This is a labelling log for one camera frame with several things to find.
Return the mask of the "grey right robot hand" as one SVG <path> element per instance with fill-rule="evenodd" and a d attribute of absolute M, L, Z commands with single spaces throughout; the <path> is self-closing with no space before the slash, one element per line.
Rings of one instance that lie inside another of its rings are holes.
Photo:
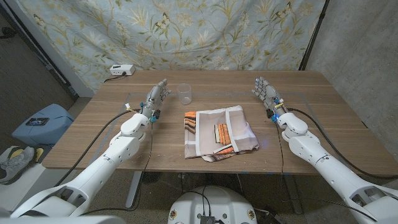
<path fill-rule="evenodd" d="M 252 93 L 263 102 L 266 115 L 273 122 L 276 123 L 280 116 L 287 113 L 283 98 L 263 77 L 256 78 Z"/>

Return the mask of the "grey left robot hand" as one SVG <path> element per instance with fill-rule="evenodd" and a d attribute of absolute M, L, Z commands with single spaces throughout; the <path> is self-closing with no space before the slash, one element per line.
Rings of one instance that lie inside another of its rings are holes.
<path fill-rule="evenodd" d="M 160 110 L 162 102 L 170 93 L 171 91 L 167 87 L 167 79 L 165 78 L 148 92 L 146 100 L 143 102 L 141 114 L 151 118 L 155 111 Z"/>

